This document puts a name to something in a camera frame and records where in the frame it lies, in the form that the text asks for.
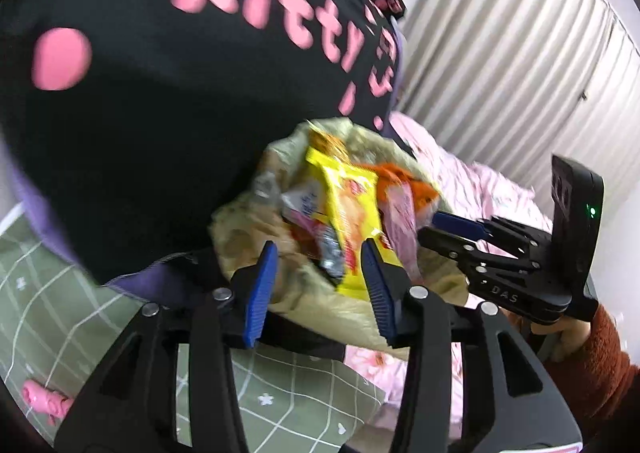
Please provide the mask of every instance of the pink bedding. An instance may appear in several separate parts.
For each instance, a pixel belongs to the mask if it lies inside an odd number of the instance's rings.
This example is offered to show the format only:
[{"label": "pink bedding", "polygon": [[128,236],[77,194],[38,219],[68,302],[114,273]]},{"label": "pink bedding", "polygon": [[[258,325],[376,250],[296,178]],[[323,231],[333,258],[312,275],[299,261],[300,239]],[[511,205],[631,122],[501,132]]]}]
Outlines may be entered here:
[{"label": "pink bedding", "polygon": [[[488,166],[479,163],[466,165],[438,146],[420,124],[402,113],[392,113],[390,122],[411,147],[418,163],[439,185],[454,214],[471,220],[502,216],[551,232],[551,220],[535,204],[533,190],[518,186]],[[478,248],[489,253],[506,254],[486,242],[478,242]],[[470,294],[466,306],[475,308],[481,301]],[[370,350],[347,347],[344,362],[383,389],[388,403],[401,403],[406,376],[404,361]],[[463,409],[462,351],[459,343],[451,345],[451,369],[449,434],[451,438],[459,438]]]}]

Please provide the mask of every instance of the silver screw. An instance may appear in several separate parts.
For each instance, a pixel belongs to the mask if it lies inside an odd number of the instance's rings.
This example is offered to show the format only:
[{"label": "silver screw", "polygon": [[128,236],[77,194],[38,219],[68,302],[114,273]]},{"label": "silver screw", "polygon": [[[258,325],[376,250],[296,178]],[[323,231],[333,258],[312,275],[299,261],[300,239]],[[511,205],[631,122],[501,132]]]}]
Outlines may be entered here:
[{"label": "silver screw", "polygon": [[495,303],[491,303],[490,301],[485,301],[484,303],[482,303],[480,309],[488,316],[495,316],[498,313],[497,305]]},{"label": "silver screw", "polygon": [[409,289],[412,298],[425,299],[429,295],[429,291],[422,285],[414,285]]},{"label": "silver screw", "polygon": [[228,289],[227,287],[220,287],[219,289],[215,289],[213,291],[213,299],[216,301],[227,301],[231,299],[231,296],[233,295],[234,293],[231,292],[231,289]]},{"label": "silver screw", "polygon": [[156,314],[158,314],[159,311],[160,311],[160,307],[158,306],[157,303],[147,303],[142,307],[142,315],[145,318],[151,318]]}]

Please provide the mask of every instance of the yellow snack package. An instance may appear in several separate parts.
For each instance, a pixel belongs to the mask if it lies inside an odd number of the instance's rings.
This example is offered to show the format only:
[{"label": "yellow snack package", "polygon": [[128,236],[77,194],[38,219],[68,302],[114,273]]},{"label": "yellow snack package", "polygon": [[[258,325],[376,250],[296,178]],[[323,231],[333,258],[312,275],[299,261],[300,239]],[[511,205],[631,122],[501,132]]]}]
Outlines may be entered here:
[{"label": "yellow snack package", "polygon": [[402,267],[396,253],[386,241],[376,201],[378,176],[365,169],[337,160],[310,147],[306,161],[311,175],[324,188],[324,202],[318,203],[312,218],[330,224],[344,253],[344,276],[336,290],[348,297],[369,300],[362,275],[362,243],[373,238],[386,263]]}]

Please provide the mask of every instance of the green bedsheet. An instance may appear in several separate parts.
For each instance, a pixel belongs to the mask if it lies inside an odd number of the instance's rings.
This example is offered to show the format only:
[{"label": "green bedsheet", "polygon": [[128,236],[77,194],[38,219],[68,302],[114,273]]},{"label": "green bedsheet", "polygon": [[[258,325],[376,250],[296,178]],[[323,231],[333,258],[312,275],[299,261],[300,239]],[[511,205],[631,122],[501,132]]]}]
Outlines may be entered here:
[{"label": "green bedsheet", "polygon": [[[49,252],[19,210],[12,218],[0,235],[0,377],[53,443],[57,426],[24,404],[22,383],[34,379],[76,396],[140,303],[96,287],[81,269]],[[232,357],[252,452],[333,453],[384,400],[382,390],[338,361],[264,345]],[[187,372],[185,345],[178,357],[176,423],[178,440],[190,445]]]}]

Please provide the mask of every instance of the white pleated curtain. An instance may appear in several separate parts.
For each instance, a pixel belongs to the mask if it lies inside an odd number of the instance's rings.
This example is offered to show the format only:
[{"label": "white pleated curtain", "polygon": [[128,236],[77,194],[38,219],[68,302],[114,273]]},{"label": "white pleated curtain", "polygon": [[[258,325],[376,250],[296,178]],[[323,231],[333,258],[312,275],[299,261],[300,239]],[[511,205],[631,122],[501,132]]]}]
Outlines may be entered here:
[{"label": "white pleated curtain", "polygon": [[603,175],[609,213],[637,181],[638,52],[605,0],[419,0],[403,31],[399,109],[448,151],[547,214],[552,152]]}]

